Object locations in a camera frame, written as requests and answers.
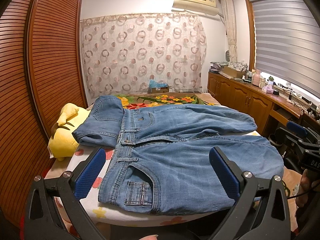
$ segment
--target finger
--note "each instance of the finger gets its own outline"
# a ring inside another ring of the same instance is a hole
[[[298,194],[304,193],[305,190],[302,188],[302,186],[299,186],[299,190],[298,190]],[[303,207],[305,205],[305,203],[308,202],[308,194],[302,195],[300,197],[296,198],[296,205],[298,207]]]
[[[314,182],[312,183],[311,186],[314,187],[314,186],[317,185],[319,182],[320,182],[320,180],[316,180],[316,181],[314,181]],[[320,192],[320,185],[319,185],[318,187],[316,187],[316,188],[314,189],[314,191]]]
[[[308,170],[304,170],[301,176],[300,186],[299,186],[297,195],[302,194],[310,189],[311,183],[310,183],[310,179],[307,177],[307,172]],[[296,198],[296,205],[298,207],[303,207],[307,202],[308,202],[308,194],[305,194]]]
[[[304,191],[309,190],[310,187],[311,187],[310,179],[308,177],[306,177],[306,176],[301,177],[300,186],[302,187],[302,189]]]
[[[152,236],[145,236],[141,238],[140,240],[157,240],[158,235],[152,235]]]

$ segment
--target louvered door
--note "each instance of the louvered door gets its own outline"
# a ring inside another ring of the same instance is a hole
[[[87,106],[80,5],[12,0],[0,17],[0,206],[17,227],[34,176],[54,161],[47,150],[50,127],[64,104]]]
[[[23,44],[30,2],[12,0],[0,18],[0,206],[15,226],[32,178],[52,162],[25,77]]]
[[[87,104],[79,68],[80,5],[81,0],[37,0],[31,12],[30,75],[49,136],[66,103]]]

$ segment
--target window frame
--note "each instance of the window frame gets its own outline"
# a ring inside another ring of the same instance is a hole
[[[250,61],[249,61],[249,71],[252,71],[255,66],[256,57],[256,35],[254,28],[254,16],[252,2],[245,0],[247,4],[248,17],[249,17],[249,32],[250,32]]]

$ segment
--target blue gripper pad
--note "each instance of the blue gripper pad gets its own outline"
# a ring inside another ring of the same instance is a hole
[[[210,150],[209,160],[228,197],[237,200],[240,197],[240,183],[215,148]]]
[[[105,162],[106,152],[100,148],[75,180],[74,194],[77,200],[87,197]]]
[[[298,125],[292,121],[287,122],[287,128],[296,134],[298,134],[301,137],[305,137],[308,135],[307,130],[302,127],[301,125]]]

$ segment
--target white wall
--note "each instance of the white wall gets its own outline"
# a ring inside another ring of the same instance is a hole
[[[128,13],[170,13],[174,0],[82,0],[81,19]],[[211,61],[224,61],[228,50],[226,29],[219,16],[214,19],[200,17],[207,37],[207,54],[202,66],[202,87],[207,87]],[[94,98],[87,93],[88,104]]]
[[[238,61],[250,61],[249,17],[245,0],[233,0],[236,14]]]

